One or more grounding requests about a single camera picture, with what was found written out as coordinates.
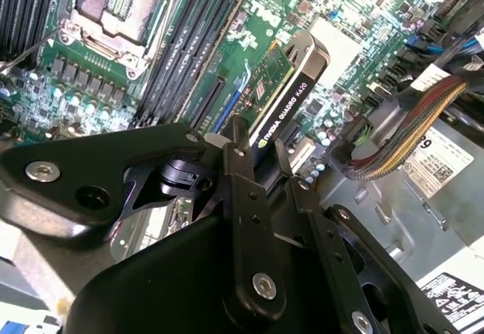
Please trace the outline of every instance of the blue cable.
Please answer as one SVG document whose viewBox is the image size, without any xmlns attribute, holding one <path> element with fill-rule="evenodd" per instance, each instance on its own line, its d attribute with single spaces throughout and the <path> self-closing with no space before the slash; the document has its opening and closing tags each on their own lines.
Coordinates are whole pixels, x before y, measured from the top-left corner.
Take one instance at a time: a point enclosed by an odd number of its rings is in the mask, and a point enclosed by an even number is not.
<svg viewBox="0 0 484 334">
<path fill-rule="evenodd" d="M 228 105 L 225 107 L 224 112 L 219 117 L 219 121 L 217 121 L 217 123 L 215 124 L 215 127 L 212 129 L 212 132 L 215 132 L 215 133 L 219 132 L 219 129 L 224 123 L 225 119 L 227 119 L 228 114 L 232 111 L 232 109 L 234 108 L 234 105 L 237 103 L 237 100 L 239 99 L 240 94 L 242 94 L 242 91 L 236 90 L 234 96 L 232 97 Z"/>
<path fill-rule="evenodd" d="M 466 44 L 465 44 L 465 45 L 462 47 L 462 49 L 464 50 L 464 49 L 469 48 L 469 47 L 472 47 L 472 46 L 474 46 L 474 45 L 476 45 L 476 44 L 477 44 L 477 39 L 473 39 L 472 41 L 467 42 L 467 43 L 466 43 Z M 429 45 L 429 46 L 427 47 L 427 50 L 428 50 L 429 52 L 432 52 L 432 53 L 435 53 L 435 54 L 441 54 L 441 53 L 443 53 L 443 52 L 444 52 L 444 50 L 443 50 L 442 48 L 440 48 L 440 47 L 436 47 L 435 45 Z"/>
</svg>

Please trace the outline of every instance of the screw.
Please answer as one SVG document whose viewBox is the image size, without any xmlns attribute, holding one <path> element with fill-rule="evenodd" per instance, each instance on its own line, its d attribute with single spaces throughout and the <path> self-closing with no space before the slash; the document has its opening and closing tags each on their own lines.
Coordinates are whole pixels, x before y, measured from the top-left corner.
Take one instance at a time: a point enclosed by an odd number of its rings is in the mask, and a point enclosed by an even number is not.
<svg viewBox="0 0 484 334">
<path fill-rule="evenodd" d="M 61 176 L 61 171 L 53 162 L 31 162 L 25 168 L 25 174 L 33 181 L 51 183 Z"/>
<path fill-rule="evenodd" d="M 363 315 L 359 311 L 353 311 L 351 313 L 351 318 L 353 319 L 353 323 L 361 334 L 373 334 L 373 327 L 371 326 L 365 315 Z"/>
<path fill-rule="evenodd" d="M 264 273 L 255 274 L 252 278 L 252 285 L 257 292 L 257 295 L 266 298 L 267 300 L 274 300 L 277 294 L 275 282 L 269 275 Z"/>
<path fill-rule="evenodd" d="M 309 190 L 309 185 L 305 181 L 299 181 L 299 186 L 304 190 Z"/>
<path fill-rule="evenodd" d="M 60 36 L 60 41 L 63 43 L 69 43 L 69 37 L 63 34 Z"/>
<path fill-rule="evenodd" d="M 340 216 L 345 218 L 345 219 L 349 219 L 349 214 L 347 211 L 343 211 L 342 209 L 338 210 L 338 213 L 340 213 Z"/>
<path fill-rule="evenodd" d="M 239 156 L 245 156 L 245 153 L 240 149 L 235 148 L 234 152 L 237 153 Z"/>
<path fill-rule="evenodd" d="M 191 141 L 192 143 L 197 143 L 198 142 L 198 138 L 195 135 L 193 135 L 193 134 L 188 133 L 188 134 L 185 135 L 185 137 L 189 141 Z"/>
</svg>

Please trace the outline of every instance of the capacitor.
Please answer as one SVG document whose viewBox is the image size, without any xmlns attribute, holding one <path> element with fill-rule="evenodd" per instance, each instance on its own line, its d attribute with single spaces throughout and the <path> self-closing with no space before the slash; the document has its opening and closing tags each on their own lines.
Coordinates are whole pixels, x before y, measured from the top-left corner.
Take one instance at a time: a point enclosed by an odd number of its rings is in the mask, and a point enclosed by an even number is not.
<svg viewBox="0 0 484 334">
<path fill-rule="evenodd" d="M 3 85 L 0 87 L 0 94 L 4 97 L 10 97 L 16 94 L 14 86 L 12 85 Z"/>
<path fill-rule="evenodd" d="M 326 126 L 327 128 L 332 128 L 334 126 L 333 120 L 326 119 L 324 121 L 324 126 Z"/>
<path fill-rule="evenodd" d="M 111 116 L 111 109 L 109 107 L 103 107 L 103 110 L 101 111 L 100 116 L 102 119 L 105 119 L 105 120 L 109 119 Z"/>
<path fill-rule="evenodd" d="M 319 141 L 323 141 L 325 138 L 327 138 L 327 134 L 325 131 L 320 131 L 319 133 L 317 133 L 316 136 L 318 136 Z"/>
<path fill-rule="evenodd" d="M 333 130 L 326 131 L 326 134 L 327 134 L 327 138 L 330 139 L 330 141 L 336 140 L 336 134 L 334 133 Z"/>
<path fill-rule="evenodd" d="M 70 97 L 69 103 L 73 106 L 79 106 L 81 104 L 81 100 L 82 100 L 82 95 L 76 92 Z"/>
<path fill-rule="evenodd" d="M 49 130 L 45 132 L 45 137 L 49 140 L 54 140 L 61 129 L 58 126 L 52 126 Z"/>
<path fill-rule="evenodd" d="M 44 74 L 39 70 L 32 70 L 29 72 L 29 79 L 32 81 L 39 81 L 43 76 Z"/>
<path fill-rule="evenodd" d="M 52 94 L 55 98 L 61 98 L 66 93 L 66 88 L 62 85 L 57 85 L 54 87 Z"/>
<path fill-rule="evenodd" d="M 85 107 L 85 113 L 91 115 L 95 113 L 97 109 L 98 109 L 98 102 L 92 100 L 92 101 L 89 101 L 89 103 Z"/>
<path fill-rule="evenodd" d="M 70 126 L 67 128 L 67 131 L 70 134 L 76 135 L 81 132 L 81 123 L 80 122 L 73 122 L 70 124 Z"/>
</svg>

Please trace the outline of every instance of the black ram slot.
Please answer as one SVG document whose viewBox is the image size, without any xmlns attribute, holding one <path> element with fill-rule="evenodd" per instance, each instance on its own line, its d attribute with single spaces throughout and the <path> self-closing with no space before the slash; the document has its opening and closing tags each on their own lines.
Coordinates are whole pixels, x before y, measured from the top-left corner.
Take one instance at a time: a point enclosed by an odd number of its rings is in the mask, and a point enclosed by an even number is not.
<svg viewBox="0 0 484 334">
<path fill-rule="evenodd" d="M 11 59 L 43 38 L 51 0 L 1 0 L 0 50 Z M 37 53 L 23 65 L 34 66 Z"/>
<path fill-rule="evenodd" d="M 188 67 L 188 59 L 189 54 L 192 52 L 191 46 L 194 37 L 200 26 L 203 25 L 211 1 L 213 0 L 203 0 L 201 3 L 197 4 L 201 6 L 199 12 L 195 12 L 195 15 L 191 15 L 183 29 L 182 37 L 173 46 L 171 57 L 169 59 L 171 63 L 166 66 L 164 78 L 156 85 L 156 90 L 163 91 L 163 95 L 159 95 L 155 104 L 151 105 L 152 108 L 149 112 L 148 120 L 150 125 L 156 123 L 157 116 L 159 115 L 158 112 L 165 105 L 165 101 L 171 100 L 172 95 L 170 93 L 170 87 L 176 82 L 176 80 L 182 78 L 183 72 Z"/>
<path fill-rule="evenodd" d="M 171 33 L 172 38 L 167 42 L 163 53 L 161 54 L 160 58 L 157 60 L 153 72 L 152 72 L 152 80 L 148 83 L 146 91 L 143 94 L 143 98 L 141 99 L 141 103 L 139 105 L 138 111 L 135 114 L 135 117 L 132 120 L 131 126 L 142 125 L 142 119 L 147 114 L 147 108 L 155 103 L 155 99 L 162 94 L 162 91 L 156 90 L 156 86 L 158 83 L 163 79 L 165 76 L 165 72 L 163 71 L 166 68 L 166 65 L 169 62 L 169 58 L 172 53 L 172 49 L 174 48 L 175 43 L 180 39 L 183 27 L 185 26 L 188 18 L 191 15 L 193 7 L 196 5 L 197 0 L 188 0 L 186 5 L 184 6 L 183 12 L 179 17 L 173 32 Z"/>
<path fill-rule="evenodd" d="M 193 130 L 196 131 L 201 127 L 224 87 L 225 79 L 221 76 L 217 76 L 208 95 L 202 100 L 201 105 L 197 108 L 194 117 L 190 118 L 190 127 L 192 127 Z"/>
<path fill-rule="evenodd" d="M 210 48 L 219 36 L 220 30 L 227 20 L 227 16 L 230 14 L 231 9 L 233 9 L 235 1 L 219 0 L 211 8 L 211 13 L 207 17 L 204 17 L 204 21 L 209 21 L 208 25 L 203 23 L 203 28 L 200 28 L 200 31 L 196 34 L 196 36 L 200 37 L 192 42 L 192 46 L 188 49 L 183 59 L 181 59 L 181 66 L 177 70 L 177 77 L 172 79 L 170 85 L 166 88 L 168 97 L 161 101 L 161 105 L 158 106 L 155 114 L 157 124 L 168 123 L 174 119 L 206 61 Z"/>
</svg>

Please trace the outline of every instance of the hole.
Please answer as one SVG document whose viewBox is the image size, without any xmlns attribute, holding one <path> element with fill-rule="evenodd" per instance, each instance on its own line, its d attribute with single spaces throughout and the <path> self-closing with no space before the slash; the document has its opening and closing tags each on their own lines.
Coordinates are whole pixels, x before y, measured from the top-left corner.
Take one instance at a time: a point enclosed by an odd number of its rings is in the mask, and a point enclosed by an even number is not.
<svg viewBox="0 0 484 334">
<path fill-rule="evenodd" d="M 99 187 L 82 187 L 76 192 L 77 202 L 84 208 L 98 211 L 109 206 L 109 194 Z"/>
<path fill-rule="evenodd" d="M 339 253 L 334 253 L 334 258 L 338 261 L 338 262 L 341 262 L 343 263 L 344 260 L 343 260 L 343 257 L 341 257 L 341 255 Z"/>
<path fill-rule="evenodd" d="M 255 224 L 260 224 L 260 218 L 258 215 L 253 215 L 252 217 L 250 217 L 250 220 Z"/>
<path fill-rule="evenodd" d="M 388 306 L 381 291 L 375 285 L 366 283 L 363 285 L 363 293 L 368 301 L 368 305 L 370 305 L 373 316 L 380 322 L 387 319 Z"/>
<path fill-rule="evenodd" d="M 212 181 L 208 178 L 202 179 L 198 182 L 197 187 L 203 191 L 208 190 L 212 187 Z"/>
<path fill-rule="evenodd" d="M 429 324 L 424 324 L 423 330 L 425 330 L 425 332 L 428 334 L 438 334 L 437 331 L 434 328 L 432 328 Z"/>
<path fill-rule="evenodd" d="M 305 245 L 306 244 L 306 241 L 304 240 L 304 237 L 302 236 L 302 234 L 298 234 L 294 237 L 294 240 L 296 242 L 299 242 L 301 243 L 302 245 Z"/>
</svg>

